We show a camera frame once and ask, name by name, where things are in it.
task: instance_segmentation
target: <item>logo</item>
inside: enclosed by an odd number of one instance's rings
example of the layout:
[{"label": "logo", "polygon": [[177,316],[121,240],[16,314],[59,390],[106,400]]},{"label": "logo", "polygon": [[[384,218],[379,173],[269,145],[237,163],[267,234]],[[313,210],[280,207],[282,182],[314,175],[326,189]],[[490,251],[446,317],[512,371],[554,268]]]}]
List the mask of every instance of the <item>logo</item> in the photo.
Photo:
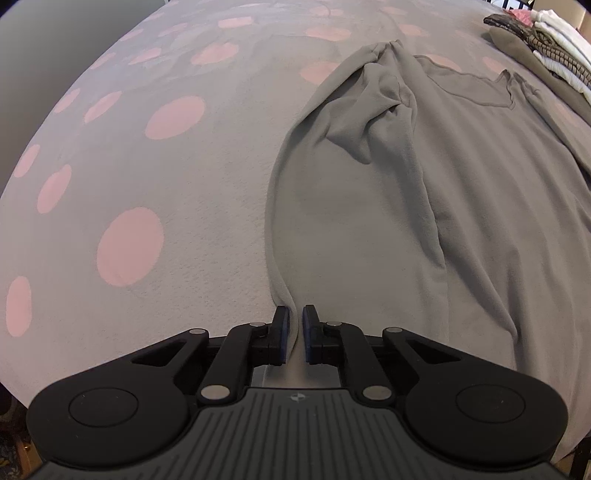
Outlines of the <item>logo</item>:
[{"label": "logo", "polygon": [[300,392],[294,393],[293,395],[290,396],[290,399],[292,399],[296,403],[304,401],[307,398],[308,397],[306,397],[303,393],[300,393]]}]

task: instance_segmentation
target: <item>folded clothes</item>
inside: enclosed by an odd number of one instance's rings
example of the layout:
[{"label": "folded clothes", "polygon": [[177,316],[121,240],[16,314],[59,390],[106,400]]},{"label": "folded clothes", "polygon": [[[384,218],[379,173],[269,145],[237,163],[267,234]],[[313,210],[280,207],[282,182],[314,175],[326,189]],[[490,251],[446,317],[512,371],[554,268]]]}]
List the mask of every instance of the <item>folded clothes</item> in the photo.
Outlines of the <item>folded clothes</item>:
[{"label": "folded clothes", "polygon": [[584,64],[579,62],[578,58],[573,57],[569,52],[563,50],[546,30],[534,27],[531,32],[533,38],[528,37],[527,43],[534,50],[539,51],[542,56],[560,63],[583,82],[585,86],[591,86],[591,69],[586,68]]},{"label": "folded clothes", "polygon": [[515,35],[500,27],[491,27],[489,32],[493,43],[499,50],[529,69],[557,97],[571,107],[578,116],[591,125],[591,106],[587,103],[583,95],[577,93],[565,81],[554,78],[550,71],[544,67],[544,64],[536,58],[530,48]]},{"label": "folded clothes", "polygon": [[591,45],[585,40],[572,25],[560,18],[553,10],[541,10],[532,13],[534,22],[543,22],[560,32],[577,50],[591,63]]},{"label": "folded clothes", "polygon": [[512,17],[515,17],[521,23],[528,27],[533,27],[534,23],[531,20],[531,13],[529,10],[516,10],[515,8],[508,10],[507,13]]},{"label": "folded clothes", "polygon": [[509,15],[492,14],[485,17],[483,22],[492,27],[504,28],[525,42],[527,42],[527,38],[531,35],[531,29],[529,27]]},{"label": "folded clothes", "polygon": [[538,31],[544,31],[548,34],[558,46],[560,46],[564,51],[569,53],[574,59],[581,62],[581,64],[591,72],[591,62],[587,60],[587,58],[579,51],[579,49],[571,42],[568,38],[566,38],[562,33],[556,30],[554,27],[543,23],[543,22],[536,22],[534,27]]},{"label": "folded clothes", "polygon": [[504,28],[526,42],[532,50],[538,50],[542,56],[560,63],[577,77],[585,86],[591,86],[591,70],[587,69],[576,58],[563,50],[545,29],[529,28],[509,15],[492,14],[484,19],[484,23]]},{"label": "folded clothes", "polygon": [[571,72],[568,68],[564,65],[549,59],[548,57],[544,57],[539,51],[534,50],[535,57],[544,64],[549,71],[556,73],[560,78],[564,79],[572,88],[574,88],[577,92],[582,93],[585,99],[591,105],[591,90],[579,80],[573,72]]}]

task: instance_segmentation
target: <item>pink polka dot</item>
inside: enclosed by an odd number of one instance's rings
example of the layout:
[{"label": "pink polka dot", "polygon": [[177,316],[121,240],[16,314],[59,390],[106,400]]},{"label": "pink polka dot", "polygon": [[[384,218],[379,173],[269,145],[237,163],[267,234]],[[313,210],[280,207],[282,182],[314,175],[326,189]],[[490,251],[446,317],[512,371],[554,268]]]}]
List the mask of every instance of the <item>pink polka dot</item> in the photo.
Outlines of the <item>pink polka dot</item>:
[{"label": "pink polka dot", "polygon": [[162,17],[164,14],[162,12],[157,12],[155,14],[150,15],[148,18],[144,20],[144,22],[150,22],[152,20],[156,20],[157,18]]},{"label": "pink polka dot", "polygon": [[428,37],[429,34],[427,32],[425,32],[421,27],[418,27],[416,25],[399,25],[400,30],[402,30],[402,33],[404,33],[405,35],[408,35],[409,37]]},{"label": "pink polka dot", "polygon": [[568,122],[570,123],[572,126],[574,127],[578,127],[578,123],[576,121],[576,117],[574,115],[574,113],[566,108],[561,102],[556,102],[556,109],[560,112],[560,114],[562,115],[562,117]]},{"label": "pink polka dot", "polygon": [[91,106],[84,115],[84,123],[92,122],[117,103],[122,92],[112,92]]},{"label": "pink polka dot", "polygon": [[162,30],[162,32],[160,32],[158,36],[164,37],[165,35],[170,35],[171,33],[183,31],[185,28],[187,28],[187,25],[187,23],[179,23],[178,25],[167,28],[166,30]]},{"label": "pink polka dot", "polygon": [[53,173],[41,187],[37,197],[37,211],[49,213],[66,192],[72,177],[72,167],[64,165],[60,171]]},{"label": "pink polka dot", "polygon": [[205,47],[201,52],[195,54],[191,59],[193,65],[208,65],[232,58],[238,53],[238,45],[234,43],[212,43]]},{"label": "pink polka dot", "polygon": [[385,12],[390,15],[406,15],[408,13],[406,10],[394,7],[382,7],[381,10],[382,12]]},{"label": "pink polka dot", "polygon": [[29,171],[29,168],[31,168],[31,165],[33,165],[33,162],[37,158],[37,155],[39,155],[40,150],[41,146],[38,144],[31,145],[29,148],[27,148],[25,153],[23,153],[21,158],[18,160],[17,166],[14,168],[13,175],[16,178],[21,178]]},{"label": "pink polka dot", "polygon": [[252,25],[253,22],[252,17],[227,18],[217,22],[217,26],[220,28],[236,28]]},{"label": "pink polka dot", "polygon": [[6,327],[13,337],[20,337],[31,326],[33,303],[27,277],[15,278],[6,296]]},{"label": "pink polka dot", "polygon": [[316,15],[317,17],[328,17],[330,15],[330,10],[328,7],[321,5],[319,7],[310,8],[310,13],[312,15]]},{"label": "pink polka dot", "polygon": [[62,113],[66,108],[68,108],[74,102],[74,100],[76,100],[76,97],[79,94],[80,94],[79,88],[74,89],[71,92],[68,92],[67,94],[65,94],[63,97],[61,97],[61,100],[59,102],[57,102],[57,104],[53,108],[53,112],[54,113]]},{"label": "pink polka dot", "polygon": [[125,40],[129,40],[130,38],[137,37],[143,31],[144,31],[143,28],[138,28],[137,30],[133,30],[133,31],[131,31],[131,32],[126,33],[125,35],[123,35],[123,37],[121,37],[119,39],[119,41],[125,41]]},{"label": "pink polka dot", "polygon": [[163,140],[185,133],[198,123],[205,112],[205,102],[198,96],[177,98],[160,107],[146,126],[145,135]]},{"label": "pink polka dot", "polygon": [[99,57],[96,60],[96,62],[94,62],[90,66],[90,69],[91,70],[97,69],[98,67],[100,67],[101,65],[103,65],[104,63],[106,63],[107,61],[109,61],[110,59],[112,59],[115,55],[116,55],[116,53],[114,51],[112,51],[110,53],[105,53],[103,56]]},{"label": "pink polka dot", "polygon": [[308,80],[314,85],[320,85],[338,66],[338,63],[332,61],[317,61],[302,68],[300,75],[304,80]]},{"label": "pink polka dot", "polygon": [[163,245],[162,224],[152,210],[127,210],[103,233],[96,250],[96,268],[109,285],[131,285],[152,270]]},{"label": "pink polka dot", "polygon": [[484,63],[484,65],[486,65],[489,70],[496,74],[500,74],[503,70],[505,70],[505,66],[503,64],[493,60],[490,57],[482,57],[482,63]]},{"label": "pink polka dot", "polygon": [[131,60],[129,62],[129,65],[135,65],[136,63],[141,63],[143,61],[155,59],[156,57],[159,57],[161,53],[162,49],[160,47],[154,47],[149,50],[144,50],[136,58]]},{"label": "pink polka dot", "polygon": [[448,58],[442,57],[441,55],[435,55],[433,53],[428,53],[426,56],[429,57],[432,61],[434,61],[435,63],[437,63],[439,65],[443,65],[444,67],[449,67],[457,72],[462,71],[462,69],[460,68],[460,66],[457,63],[455,63],[454,61],[451,61]]},{"label": "pink polka dot", "polygon": [[306,30],[306,35],[314,38],[322,38],[323,40],[341,41],[349,38],[351,32],[345,28],[319,26]]}]

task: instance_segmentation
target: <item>bed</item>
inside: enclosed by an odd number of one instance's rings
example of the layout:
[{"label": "bed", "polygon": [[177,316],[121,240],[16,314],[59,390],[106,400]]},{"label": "bed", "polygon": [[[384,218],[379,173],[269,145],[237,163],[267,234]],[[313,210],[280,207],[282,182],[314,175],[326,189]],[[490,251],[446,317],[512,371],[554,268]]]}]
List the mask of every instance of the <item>bed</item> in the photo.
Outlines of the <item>bed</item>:
[{"label": "bed", "polygon": [[[0,381],[25,405],[55,380],[188,328],[217,336],[270,321],[271,170],[318,85],[362,46],[400,40],[491,79],[515,70],[591,151],[590,127],[487,40],[482,19],[499,9],[486,2],[246,1],[160,8],[76,80],[23,152],[0,202]],[[569,407],[554,459],[591,428],[580,388],[591,380],[589,320],[556,319],[569,351],[555,371],[529,372]]]}]

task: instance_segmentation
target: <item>pink garment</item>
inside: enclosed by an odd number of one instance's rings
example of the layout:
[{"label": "pink garment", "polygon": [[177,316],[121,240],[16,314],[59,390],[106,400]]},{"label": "pink garment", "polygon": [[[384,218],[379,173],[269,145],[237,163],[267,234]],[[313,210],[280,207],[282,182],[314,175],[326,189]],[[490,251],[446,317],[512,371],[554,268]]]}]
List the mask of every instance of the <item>pink garment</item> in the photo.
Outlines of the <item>pink garment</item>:
[{"label": "pink garment", "polygon": [[531,21],[531,13],[529,10],[508,10],[508,14],[512,17],[515,17],[521,23],[527,25],[528,27],[533,27],[534,23]]}]

